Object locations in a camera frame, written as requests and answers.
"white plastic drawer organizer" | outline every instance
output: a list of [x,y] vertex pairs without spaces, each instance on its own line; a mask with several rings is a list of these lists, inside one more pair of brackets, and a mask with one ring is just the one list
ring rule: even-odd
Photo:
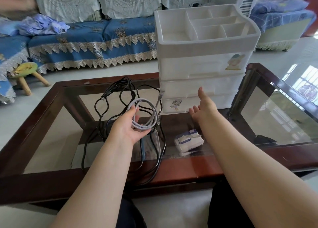
[[260,37],[235,5],[155,11],[164,113],[187,112],[204,91],[218,109],[231,107]]

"cartoon girl sticker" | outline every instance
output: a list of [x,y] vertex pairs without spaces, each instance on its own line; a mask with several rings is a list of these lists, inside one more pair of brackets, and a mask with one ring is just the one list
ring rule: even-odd
[[170,107],[171,107],[172,109],[175,109],[176,111],[178,111],[178,110],[179,110],[179,109],[178,109],[178,106],[180,106],[181,103],[182,103],[182,101],[177,101],[177,100],[175,100],[175,101],[172,102],[173,105],[171,105]]
[[233,57],[231,59],[229,59],[228,66],[227,68],[225,68],[225,70],[235,70],[235,71],[239,71],[241,70],[239,67],[239,64],[241,63],[241,60],[245,57],[245,54],[243,55],[239,55],[239,54],[235,54],[233,55]]

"tangled black cable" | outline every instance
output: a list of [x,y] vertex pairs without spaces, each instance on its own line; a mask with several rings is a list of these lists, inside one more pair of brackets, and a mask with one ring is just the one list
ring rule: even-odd
[[[148,86],[148,87],[153,88],[153,89],[157,90],[158,92],[160,92],[160,90],[157,89],[157,88],[154,88],[154,87],[152,87],[152,86],[150,86],[150,85],[147,85],[147,84],[143,84],[143,85],[139,86],[139,87],[136,89],[136,93],[137,93],[138,98],[140,98],[139,93],[138,93],[138,89],[139,89],[140,87],[142,87],[142,86]],[[94,109],[95,109],[96,113],[97,113],[98,116],[99,116],[99,120],[98,120],[97,127],[89,134],[89,136],[88,136],[88,138],[87,138],[87,140],[86,140],[86,142],[85,142],[85,145],[84,145],[84,152],[83,152],[83,157],[82,157],[82,162],[81,162],[81,168],[82,168],[83,172],[85,172],[85,169],[84,169],[84,161],[85,161],[85,156],[86,156],[87,144],[90,143],[91,141],[93,141],[98,135],[103,139],[103,142],[106,141],[106,139],[107,139],[107,137],[108,137],[108,135],[109,135],[109,131],[110,131],[109,126],[110,126],[110,124],[113,124],[113,123],[115,122],[114,118],[117,118],[117,117],[123,115],[123,114],[126,112],[128,105],[129,105],[133,100],[136,99],[136,93],[134,92],[134,90],[135,90],[135,86],[134,86],[134,84],[132,83],[132,81],[131,81],[128,77],[123,77],[121,80],[112,83],[112,84],[106,89],[106,91],[103,93],[103,95],[101,96],[101,98],[99,98],[99,99],[95,102]],[[126,104],[126,103],[122,100],[122,98],[121,98],[121,95],[122,95],[122,93],[123,93],[124,91],[130,91],[130,94],[131,94],[131,100],[129,101],[128,104]],[[124,108],[119,114],[110,117],[110,118],[108,119],[108,121],[106,122],[106,124],[105,124],[105,121],[102,121],[101,119],[103,118],[103,116],[104,116],[104,115],[107,113],[107,111],[109,110],[109,103],[108,103],[107,97],[108,97],[110,94],[112,94],[113,92],[120,92],[120,93],[119,93],[119,99],[120,99],[121,103],[124,104],[125,108]],[[106,104],[107,104],[107,108],[106,108],[106,110],[105,110],[102,114],[100,114],[99,111],[98,111],[97,108],[96,108],[97,103],[98,103],[99,101],[101,101],[101,100],[102,100],[102,101],[106,101]],[[160,101],[160,106],[161,106],[161,108],[160,108],[160,111],[159,111],[158,114],[160,114],[161,111],[162,111],[162,103],[161,103],[161,101]],[[150,113],[148,110],[153,111],[153,109],[151,109],[151,108],[147,108],[147,107],[143,107],[143,106],[139,105],[139,111],[141,111],[141,112],[146,112],[146,113],[152,115],[152,113]],[[156,152],[156,154],[157,154],[157,162],[156,162],[156,165],[153,166],[150,170],[144,172],[143,174],[139,174],[139,175],[135,176],[133,179],[131,179],[131,180],[129,181],[130,186],[132,185],[132,186],[138,187],[138,188],[139,188],[140,186],[144,186],[144,185],[148,184],[149,182],[151,182],[151,181],[153,180],[153,178],[156,176],[157,172],[158,172],[158,169],[159,169],[159,166],[160,166],[160,163],[161,163],[161,159],[162,159],[162,156],[163,156],[164,151],[165,151],[165,148],[166,148],[166,143],[167,143],[167,141],[166,141],[166,136],[165,136],[165,134],[164,134],[164,132],[163,132],[161,123],[159,123],[159,127],[160,127],[161,133],[162,133],[162,135],[163,135],[163,148],[162,148],[162,150],[161,150],[161,154],[159,154],[158,148],[160,148],[160,147],[157,148],[157,147],[156,147],[156,144],[154,143],[154,141],[153,141],[153,139],[152,139],[152,133],[156,130],[157,126],[158,126],[158,124],[156,123],[156,124],[154,125],[153,129],[151,130],[151,132],[148,134],[149,137],[150,137],[150,140],[151,140],[151,142],[152,142],[152,144],[153,144],[153,148],[154,148],[154,150],[155,150],[155,152]],[[142,165],[143,165],[143,162],[144,162],[144,158],[145,158],[144,155],[143,155],[142,149],[143,149],[143,147],[142,147],[142,144],[141,144],[141,141],[140,141],[141,164],[140,164],[140,166],[139,166],[136,170],[133,170],[133,171],[129,172],[129,174],[135,174],[137,170],[140,170],[140,169],[141,169],[141,167],[142,167]],[[145,181],[145,182],[143,182],[143,183],[140,183],[140,184],[138,184],[138,185],[135,185],[136,182],[138,182],[138,181],[140,181],[141,179],[143,179],[143,178],[145,178],[145,177],[148,177],[148,176],[149,176],[150,178],[149,178],[147,181]]]

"black pants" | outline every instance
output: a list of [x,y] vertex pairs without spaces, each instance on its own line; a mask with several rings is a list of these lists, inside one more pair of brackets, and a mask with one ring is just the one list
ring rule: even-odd
[[[208,227],[254,227],[226,180],[212,192]],[[146,223],[131,199],[123,195],[116,228],[146,228]]]

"cable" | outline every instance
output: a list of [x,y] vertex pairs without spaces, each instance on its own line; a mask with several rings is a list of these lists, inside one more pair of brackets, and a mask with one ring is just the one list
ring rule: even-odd
[[[158,100],[157,100],[157,103],[155,106],[149,100],[144,99],[144,98],[140,98],[139,93],[138,93],[138,89],[142,86],[148,86],[148,87],[153,88],[159,92]],[[121,95],[124,91],[130,91],[131,100],[129,101],[129,104],[126,104],[121,98]],[[109,95],[111,95],[113,92],[120,92],[119,99],[120,99],[121,103],[124,104],[125,108],[119,114],[110,117],[108,119],[108,121],[105,123],[105,121],[102,121],[102,118],[109,110],[109,102],[107,100],[107,97]],[[82,168],[83,172],[85,172],[84,161],[85,161],[85,157],[86,157],[87,144],[89,142],[91,142],[92,140],[94,140],[97,136],[100,136],[102,138],[103,142],[105,142],[106,139],[108,138],[111,125],[115,122],[115,118],[123,115],[127,110],[130,109],[130,107],[132,105],[135,104],[136,108],[139,107],[139,111],[146,112],[146,113],[151,115],[149,121],[144,125],[140,125],[137,122],[135,122],[135,115],[134,115],[132,123],[133,123],[133,126],[135,128],[138,128],[140,130],[148,130],[148,129],[152,128],[151,132],[149,133],[149,137],[150,137],[151,143],[153,144],[153,148],[156,152],[157,160],[156,160],[155,166],[153,166],[150,170],[148,170],[142,174],[138,174],[138,175],[135,174],[136,171],[141,169],[141,167],[143,166],[144,161],[145,161],[145,156],[144,156],[145,151],[144,151],[144,147],[143,147],[143,141],[140,140],[141,164],[139,165],[139,167],[136,170],[129,172],[129,175],[134,174],[134,178],[129,181],[129,186],[132,186],[135,189],[137,187],[140,188],[141,186],[144,186],[144,185],[148,184],[149,182],[151,182],[157,174],[157,171],[159,169],[163,154],[165,152],[166,143],[167,143],[166,136],[163,132],[163,129],[162,129],[162,126],[160,123],[160,117],[159,117],[159,115],[162,111],[162,103],[161,103],[162,96],[163,96],[163,92],[161,92],[159,89],[154,88],[154,87],[147,85],[147,84],[140,85],[137,89],[135,89],[134,84],[132,83],[132,81],[128,77],[123,77],[121,80],[112,83],[105,90],[105,92],[102,94],[101,98],[99,98],[94,104],[94,109],[99,116],[99,120],[98,120],[98,124],[97,124],[96,128],[89,134],[89,136],[85,142],[85,145],[84,145],[83,157],[82,157],[82,162],[81,162],[81,168]],[[96,107],[98,102],[100,102],[100,101],[105,101],[106,105],[107,105],[106,110],[102,114],[100,114],[100,112],[97,110],[97,107]],[[142,102],[148,103],[151,108],[141,106],[140,104]],[[159,104],[160,104],[160,110],[158,112],[157,106]],[[160,146],[156,147],[156,144],[154,143],[153,138],[152,138],[152,133],[155,131],[157,126],[160,127],[161,133],[163,135],[164,144],[163,144],[163,148],[161,150],[161,154],[159,154],[159,151],[158,151],[160,149]],[[145,181],[143,183],[137,183],[141,179],[148,177],[148,176],[150,176],[150,178],[147,181]]]

